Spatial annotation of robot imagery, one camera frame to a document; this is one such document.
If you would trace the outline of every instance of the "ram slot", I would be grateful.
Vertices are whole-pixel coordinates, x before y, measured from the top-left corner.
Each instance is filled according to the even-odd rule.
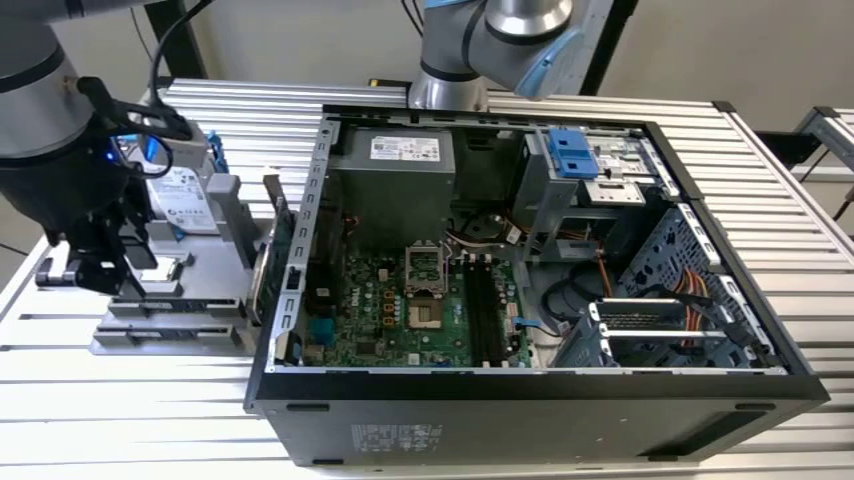
[[[488,263],[467,263],[463,273],[471,357],[475,367],[483,366],[484,362],[498,367],[504,359],[502,319],[498,316],[498,291],[490,268]]]

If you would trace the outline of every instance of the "gray power supply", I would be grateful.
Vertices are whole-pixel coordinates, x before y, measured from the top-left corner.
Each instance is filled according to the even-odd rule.
[[[340,180],[350,241],[404,248],[444,238],[454,194],[451,133],[436,129],[354,129],[329,161]]]

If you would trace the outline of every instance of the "robotic arm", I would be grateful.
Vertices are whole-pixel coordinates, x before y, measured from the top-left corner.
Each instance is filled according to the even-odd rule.
[[[571,14],[571,0],[426,0],[410,107],[486,110],[483,77],[532,100],[551,95],[583,43]]]
[[[168,107],[115,101],[99,79],[77,78],[44,22],[141,3],[0,4],[0,192],[43,226],[51,245],[68,241],[63,281],[131,298],[141,287],[128,260],[137,268],[156,266],[145,232],[151,207],[147,174],[124,162],[113,137],[187,139],[191,130]],[[152,121],[137,123],[132,115]]]
[[[67,240],[63,283],[125,298],[144,296],[129,264],[156,267],[151,175],[113,138],[188,140],[192,128],[161,102],[119,102],[99,79],[77,78],[45,23],[155,1],[0,1],[0,193],[51,245]],[[568,28],[571,0],[424,0],[424,9],[412,108],[484,110],[483,77],[528,98],[555,91],[582,39]]]

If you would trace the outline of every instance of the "white wall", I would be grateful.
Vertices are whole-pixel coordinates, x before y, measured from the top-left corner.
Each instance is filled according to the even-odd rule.
[[[398,0],[220,0],[200,15],[229,80],[411,80],[420,38]]]
[[[728,100],[756,129],[854,105],[851,0],[640,0],[602,95]]]

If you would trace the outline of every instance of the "label sticker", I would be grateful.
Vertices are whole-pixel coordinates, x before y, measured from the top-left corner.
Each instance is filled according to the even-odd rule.
[[[149,189],[159,213],[187,233],[217,234],[196,172],[191,168],[172,167],[163,178],[149,180]]]
[[[359,452],[435,452],[442,425],[351,425],[351,432]]]
[[[411,137],[374,137],[371,160],[440,162],[439,139]]]
[[[507,234],[507,243],[510,243],[511,245],[515,245],[516,243],[519,243],[520,236],[522,236],[522,230],[519,230],[516,227],[511,227],[510,233]]]

